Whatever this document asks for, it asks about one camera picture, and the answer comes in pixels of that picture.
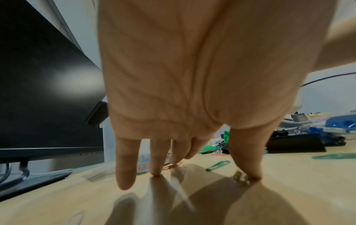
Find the desk surface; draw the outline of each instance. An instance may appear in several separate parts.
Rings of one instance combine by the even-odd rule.
[[[356,152],[356,141],[327,149]],[[198,155],[163,176],[137,176],[121,191],[112,172],[93,168],[0,202],[1,224],[356,224],[356,159],[314,160],[325,153],[271,154],[264,178],[237,183],[230,156]]]

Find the green paper clip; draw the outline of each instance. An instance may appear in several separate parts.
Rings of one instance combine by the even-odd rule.
[[[205,170],[209,172],[209,171],[215,170],[217,168],[220,168],[222,166],[225,166],[225,165],[227,165],[229,163],[230,163],[230,161],[221,161],[221,162],[218,162],[217,164],[215,164],[215,165],[213,165],[213,166],[211,166],[209,168],[206,168]]]
[[[329,154],[312,156],[312,159],[356,159],[356,153]]]

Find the black screen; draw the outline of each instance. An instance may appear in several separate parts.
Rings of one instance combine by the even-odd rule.
[[[26,0],[0,0],[0,148],[102,147],[101,70]]]

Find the hand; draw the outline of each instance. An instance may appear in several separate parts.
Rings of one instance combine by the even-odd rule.
[[[150,172],[192,158],[224,124],[230,153],[262,177],[264,145],[317,57],[335,1],[100,2],[99,42],[116,136],[116,179],[135,182],[141,139]]]

